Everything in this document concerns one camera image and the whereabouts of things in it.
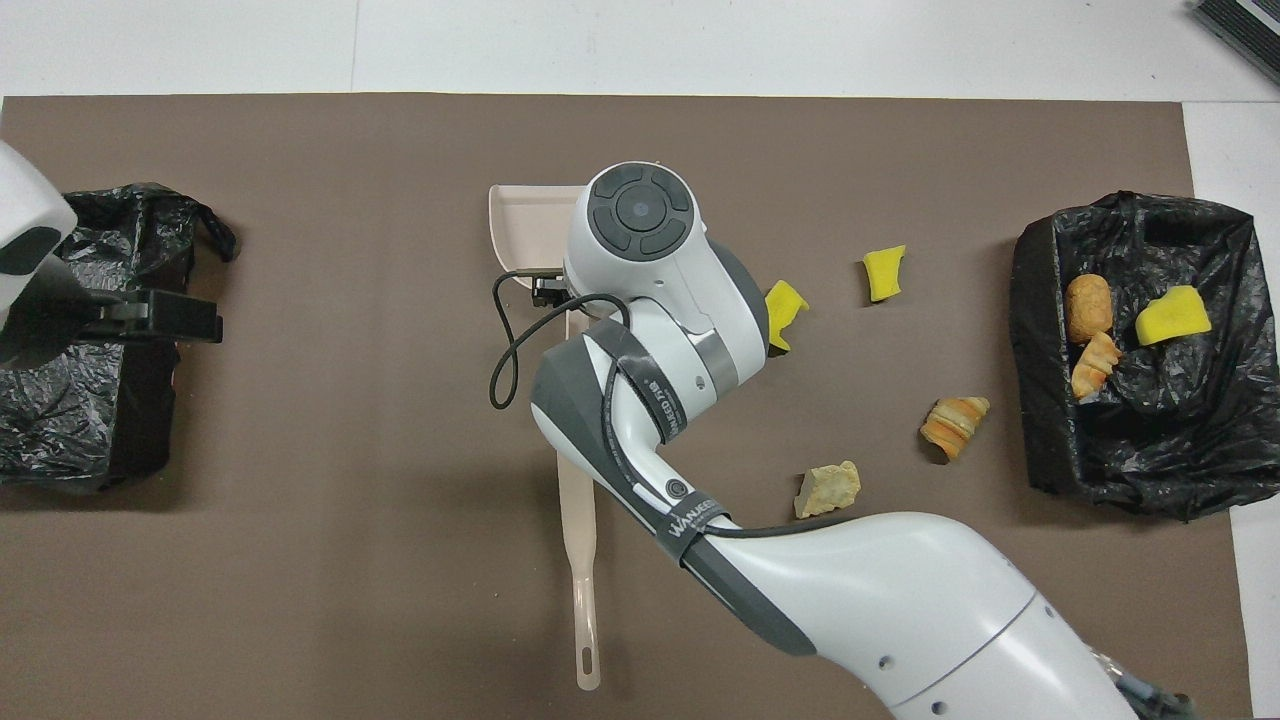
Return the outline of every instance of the croissant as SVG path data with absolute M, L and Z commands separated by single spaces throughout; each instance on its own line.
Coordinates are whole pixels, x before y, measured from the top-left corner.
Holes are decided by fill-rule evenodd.
M 920 434 L 955 460 L 989 410 L 986 397 L 943 397 L 929 410 Z
M 1102 389 L 1120 357 L 1120 350 L 1111 336 L 1094 333 L 1093 340 L 1084 347 L 1080 361 L 1071 370 L 1071 392 L 1075 398 L 1082 400 Z

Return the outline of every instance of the black trash bag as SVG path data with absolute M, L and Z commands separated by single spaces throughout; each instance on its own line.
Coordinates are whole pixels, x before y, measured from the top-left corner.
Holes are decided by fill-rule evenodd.
M 1084 273 L 1111 286 L 1124 359 L 1076 401 L 1062 299 Z M 1213 329 L 1140 346 L 1138 313 L 1176 284 L 1196 287 Z M 1184 521 L 1280 492 L 1275 323 L 1251 215 L 1117 192 L 1032 223 L 1010 336 L 1032 487 Z
M 145 183 L 65 196 L 77 228 L 56 254 L 93 290 L 186 292 L 202 223 L 224 261 L 236 236 L 196 200 Z M 169 461 L 173 342 L 73 345 L 35 370 L 0 370 L 0 484 L 92 493 Z

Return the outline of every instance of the brown paper surface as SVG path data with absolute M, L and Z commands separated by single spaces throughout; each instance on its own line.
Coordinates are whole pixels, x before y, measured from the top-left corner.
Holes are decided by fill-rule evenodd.
M 5 717 L 888 717 L 835 665 L 758 641 L 603 492 L 603 685 L 575 685 L 556 457 L 522 400 L 485 400 L 506 346 L 485 193 L 630 159 L 680 172 L 709 234 L 813 306 L 675 468 L 759 527 L 788 519 L 806 468 L 854 460 L 844 514 L 965 521 L 1085 642 L 1248 714 L 1228 515 L 1029 489 L 1007 340 L 1027 223 L 1119 188 L 1192 193 L 1178 105 L 10 97 L 3 137 L 60 190 L 160 182 L 243 241 L 196 268 L 227 340 L 184 350 L 161 477 L 0 489 Z M 904 292 L 869 306 L 859 260 L 899 243 Z M 506 299 L 517 327 L 538 316 Z M 524 355 L 522 398 L 558 336 Z M 966 395 L 992 414 L 937 465 L 919 424 Z

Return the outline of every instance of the white floor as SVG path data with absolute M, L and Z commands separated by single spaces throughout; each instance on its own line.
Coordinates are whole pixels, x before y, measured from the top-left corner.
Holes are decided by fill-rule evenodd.
M 1280 268 L 1280 86 L 1180 0 L 0 0 L 0 97 L 349 91 L 1181 101 L 1197 193 Z M 1280 716 L 1280 500 L 1231 527 Z

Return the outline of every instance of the logo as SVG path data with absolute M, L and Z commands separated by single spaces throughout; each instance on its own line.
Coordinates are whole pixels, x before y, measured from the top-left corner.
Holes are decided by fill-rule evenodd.
M 673 437 L 680 434 L 680 419 L 676 418 L 676 405 L 671 401 L 671 396 L 662 388 L 658 380 L 649 380 L 649 392 L 653 393 L 654 401 L 667 418 L 667 425 L 671 427 L 669 434 Z
M 712 498 L 707 498 L 699 502 L 684 515 L 676 516 L 676 520 L 671 524 L 671 527 L 667 528 L 667 533 L 673 538 L 678 538 L 680 536 L 685 534 L 685 530 L 687 530 L 689 528 L 694 528 L 698 524 L 705 524 L 700 523 L 703 520 L 703 515 L 705 515 L 710 509 L 716 507 L 716 505 L 717 505 L 716 501 Z

